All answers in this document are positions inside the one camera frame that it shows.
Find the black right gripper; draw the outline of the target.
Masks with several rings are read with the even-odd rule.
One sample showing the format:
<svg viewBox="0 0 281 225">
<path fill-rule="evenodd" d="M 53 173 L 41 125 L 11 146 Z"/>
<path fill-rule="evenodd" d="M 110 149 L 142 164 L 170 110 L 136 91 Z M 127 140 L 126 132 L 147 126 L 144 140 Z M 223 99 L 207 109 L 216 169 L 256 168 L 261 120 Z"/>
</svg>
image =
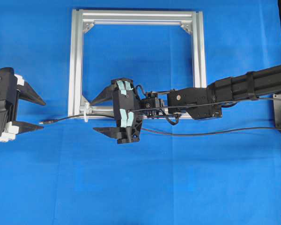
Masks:
<svg viewBox="0 0 281 225">
<path fill-rule="evenodd" d="M 113 101 L 113 114 L 116 127 L 94 127 L 93 129 L 109 138 L 117 139 L 118 144 L 134 143 L 140 140 L 143 116 L 140 109 L 140 99 L 135 91 L 133 80 L 119 78 L 111 81 L 94 98 L 90 105 L 105 101 Z"/>
</svg>

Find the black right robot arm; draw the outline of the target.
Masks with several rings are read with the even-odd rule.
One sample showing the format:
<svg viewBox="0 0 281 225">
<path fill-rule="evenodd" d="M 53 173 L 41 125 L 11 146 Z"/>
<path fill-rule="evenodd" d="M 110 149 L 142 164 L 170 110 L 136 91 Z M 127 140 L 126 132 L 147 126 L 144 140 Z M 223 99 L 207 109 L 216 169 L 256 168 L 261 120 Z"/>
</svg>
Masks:
<svg viewBox="0 0 281 225">
<path fill-rule="evenodd" d="M 145 97 L 140 98 L 138 89 L 141 88 L 127 78 L 112 80 L 90 104 L 111 100 L 116 126 L 96 127 L 94 130 L 116 139 L 118 144 L 134 143 L 140 140 L 144 116 L 165 118 L 173 126 L 178 124 L 183 113 L 188 113 L 194 120 L 220 118 L 222 108 L 281 92 L 281 65 L 221 79 L 205 88 L 144 92 Z M 166 105 L 158 97 L 162 94 L 167 96 Z"/>
</svg>

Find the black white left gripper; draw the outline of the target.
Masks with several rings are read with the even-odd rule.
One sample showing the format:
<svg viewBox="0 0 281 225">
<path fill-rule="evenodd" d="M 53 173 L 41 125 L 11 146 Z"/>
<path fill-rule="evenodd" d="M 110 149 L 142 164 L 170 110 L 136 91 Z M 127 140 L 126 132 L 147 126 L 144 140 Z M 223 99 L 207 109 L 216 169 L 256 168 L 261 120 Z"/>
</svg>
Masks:
<svg viewBox="0 0 281 225">
<path fill-rule="evenodd" d="M 37 105 L 46 102 L 34 91 L 24 79 L 15 75 L 14 69 L 0 69 L 0 142 L 6 143 L 15 139 L 17 134 L 41 130 L 44 127 L 15 121 L 18 98 Z"/>
</svg>

